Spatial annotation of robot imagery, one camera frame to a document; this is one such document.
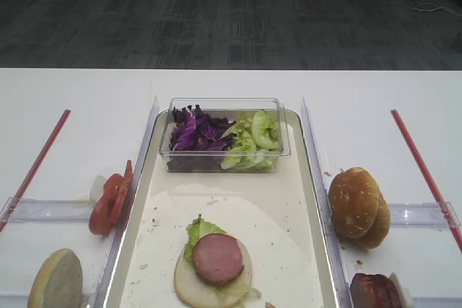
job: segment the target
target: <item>clear plastic container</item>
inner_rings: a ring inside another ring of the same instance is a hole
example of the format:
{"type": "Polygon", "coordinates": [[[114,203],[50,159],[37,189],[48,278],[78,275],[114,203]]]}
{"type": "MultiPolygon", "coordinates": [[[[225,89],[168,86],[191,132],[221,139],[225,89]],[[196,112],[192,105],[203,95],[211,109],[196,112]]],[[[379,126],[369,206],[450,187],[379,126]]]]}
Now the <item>clear plastic container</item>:
{"type": "Polygon", "coordinates": [[[170,101],[159,153],[168,172],[276,172],[281,158],[290,155],[284,106],[274,98],[174,98],[170,101]],[[174,150],[170,145],[176,127],[173,111],[188,106],[195,110],[196,105],[210,117],[226,118],[229,122],[237,120],[243,113],[253,118],[259,110],[264,110],[276,124],[274,134],[279,148],[266,150],[257,147],[255,151],[239,152],[174,150]],[[230,162],[231,158],[238,164],[231,167],[223,164],[224,160],[230,162]]]}

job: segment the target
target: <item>white table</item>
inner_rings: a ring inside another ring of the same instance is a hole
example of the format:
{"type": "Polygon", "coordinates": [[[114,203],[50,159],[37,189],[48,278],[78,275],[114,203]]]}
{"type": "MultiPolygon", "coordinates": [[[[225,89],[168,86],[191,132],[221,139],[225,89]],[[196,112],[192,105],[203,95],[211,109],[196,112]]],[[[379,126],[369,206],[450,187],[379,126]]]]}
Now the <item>white table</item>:
{"type": "Polygon", "coordinates": [[[136,159],[155,95],[161,110],[172,97],[277,97],[299,114],[304,97],[325,170],[363,166],[387,202],[433,202],[390,114],[396,108],[462,216],[461,91],[458,71],[0,69],[0,203],[15,194],[66,108],[71,115],[25,197],[81,198],[89,172],[123,170],[136,159]]]}

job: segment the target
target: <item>round meat patty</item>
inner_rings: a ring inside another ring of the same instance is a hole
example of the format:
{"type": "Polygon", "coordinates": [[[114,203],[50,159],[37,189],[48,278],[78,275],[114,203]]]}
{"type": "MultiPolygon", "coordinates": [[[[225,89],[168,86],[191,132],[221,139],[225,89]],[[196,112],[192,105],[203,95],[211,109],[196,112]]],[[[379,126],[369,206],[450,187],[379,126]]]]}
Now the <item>round meat patty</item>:
{"type": "Polygon", "coordinates": [[[193,249],[193,267],[209,285],[223,286],[243,272],[243,254],[237,240],[227,234],[208,234],[193,249]]]}

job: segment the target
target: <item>gray carpet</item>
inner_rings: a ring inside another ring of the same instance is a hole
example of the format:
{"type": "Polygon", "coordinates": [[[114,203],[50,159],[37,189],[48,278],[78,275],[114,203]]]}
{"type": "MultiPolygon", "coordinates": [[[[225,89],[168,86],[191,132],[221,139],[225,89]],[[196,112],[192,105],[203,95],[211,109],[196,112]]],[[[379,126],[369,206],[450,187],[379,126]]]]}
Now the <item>gray carpet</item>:
{"type": "Polygon", "coordinates": [[[457,32],[401,0],[0,0],[0,67],[459,70],[457,32]]]}

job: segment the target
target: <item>red stick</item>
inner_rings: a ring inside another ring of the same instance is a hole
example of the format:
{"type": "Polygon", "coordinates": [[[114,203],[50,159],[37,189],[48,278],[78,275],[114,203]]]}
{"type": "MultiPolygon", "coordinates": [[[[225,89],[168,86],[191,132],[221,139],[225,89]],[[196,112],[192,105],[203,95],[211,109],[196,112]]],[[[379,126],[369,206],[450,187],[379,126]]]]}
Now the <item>red stick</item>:
{"type": "Polygon", "coordinates": [[[45,159],[45,155],[48,153],[48,150],[50,149],[51,145],[55,141],[55,139],[58,136],[59,132],[63,128],[64,123],[66,122],[66,120],[69,117],[70,113],[71,113],[70,110],[65,110],[63,112],[63,115],[61,116],[61,118],[59,118],[55,128],[53,129],[50,136],[48,137],[48,140],[45,142],[45,146],[43,146],[43,148],[40,151],[37,159],[34,161],[34,164],[30,168],[30,170],[27,173],[25,179],[22,181],[22,183],[21,183],[19,189],[17,190],[16,194],[14,194],[14,200],[12,202],[12,205],[8,208],[8,211],[6,213],[6,218],[5,218],[5,220],[0,222],[0,232],[1,232],[1,230],[4,229],[6,224],[8,224],[9,217],[13,214],[17,204],[19,203],[19,200],[24,195],[24,193],[25,193],[27,187],[29,186],[30,182],[32,182],[32,179],[34,178],[35,173],[37,172],[40,164],[42,164],[43,159],[45,159]]]}
{"type": "MultiPolygon", "coordinates": [[[[436,186],[436,183],[433,180],[433,178],[432,178],[432,176],[430,174],[430,171],[427,169],[427,165],[425,165],[423,158],[420,156],[420,153],[417,150],[416,145],[412,141],[412,137],[409,134],[409,132],[407,131],[406,126],[404,125],[403,120],[399,116],[398,111],[397,110],[392,110],[391,114],[393,115],[393,118],[395,118],[396,124],[398,125],[398,128],[401,131],[401,133],[403,134],[404,140],[406,140],[407,146],[411,150],[411,153],[414,156],[414,159],[416,160],[416,163],[419,166],[420,171],[422,172],[422,174],[424,176],[424,179],[428,184],[428,187],[432,191],[433,197],[435,198],[436,202],[443,203],[443,206],[444,206],[445,200],[443,198],[443,195],[441,195],[441,192],[438,189],[438,186],[436,186]]],[[[449,213],[449,211],[446,208],[443,209],[443,214],[444,214],[446,220],[448,221],[448,224],[450,226],[451,232],[453,233],[454,239],[456,240],[457,245],[459,246],[459,249],[462,252],[462,234],[461,234],[461,230],[456,226],[451,226],[451,225],[455,225],[456,223],[454,222],[453,216],[451,215],[451,213],[449,213]]]]}

